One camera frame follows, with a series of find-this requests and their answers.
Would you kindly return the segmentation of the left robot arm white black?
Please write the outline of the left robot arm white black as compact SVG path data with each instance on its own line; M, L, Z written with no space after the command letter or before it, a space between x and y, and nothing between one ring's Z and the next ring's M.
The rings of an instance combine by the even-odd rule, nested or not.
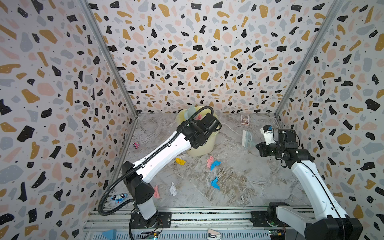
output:
M136 211L146 222L147 228L155 224L159 215L154 204L155 189L150 181L179 154L204 146L209 137L222 127L211 111L202 119L195 119L200 112L194 113L191 118L183 121L177 130L150 154L133 164L126 161L122 166L122 173L127 175L123 182L134 200Z

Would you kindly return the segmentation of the teal plastic dustpan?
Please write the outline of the teal plastic dustpan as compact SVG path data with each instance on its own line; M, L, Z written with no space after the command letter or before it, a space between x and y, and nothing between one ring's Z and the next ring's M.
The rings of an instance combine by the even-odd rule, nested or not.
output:
M186 120L188 120L189 118L191 118L195 113L196 113L196 108L193 107L193 106L190 106L184 113L184 117Z

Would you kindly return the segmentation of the teal hand brush white bristles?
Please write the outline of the teal hand brush white bristles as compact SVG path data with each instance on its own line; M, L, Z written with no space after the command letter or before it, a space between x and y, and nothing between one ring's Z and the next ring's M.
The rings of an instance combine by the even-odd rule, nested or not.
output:
M243 135L242 135L242 146L245 149L249 149L252 146L254 146L255 143L253 141L253 136L250 132L243 130Z

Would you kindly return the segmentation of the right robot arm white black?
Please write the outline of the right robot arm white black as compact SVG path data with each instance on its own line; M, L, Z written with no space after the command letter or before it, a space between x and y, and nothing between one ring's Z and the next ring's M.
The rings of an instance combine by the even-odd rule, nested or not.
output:
M266 221L270 226L285 223L306 240L357 240L363 226L351 218L331 194L320 176L314 157L308 150L300 149L294 130L279 129L274 139L274 129L266 125L260 129L264 142L256 145L261 157L274 157L284 168L290 169L302 185L315 214L311 219L284 203L270 203Z

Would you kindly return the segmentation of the cream trash bin yellow bag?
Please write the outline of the cream trash bin yellow bag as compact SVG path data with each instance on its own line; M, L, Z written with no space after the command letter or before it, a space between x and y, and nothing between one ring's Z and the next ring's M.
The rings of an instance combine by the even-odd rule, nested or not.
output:
M198 111L199 109L203 108L203 106L197 106L195 107L196 110ZM185 117L184 117L184 113L187 109L184 109L182 111L180 111L178 113L178 115L176 116L176 123L177 125L179 126L182 122L186 121ZM206 114L210 113L211 111L210 110L203 110L201 111L196 117L195 117L195 120L202 120ZM206 154L209 154L213 151L214 149L214 146L215 146L215 141L216 141L216 137L220 131L220 126L218 126L217 128L218 130L216 132L213 132L207 142L203 145L203 146L200 146L198 147L197 149L195 148L191 148L190 150L187 151L187 154L190 156L190 157L200 157L200 156L203 156L203 155L206 155Z

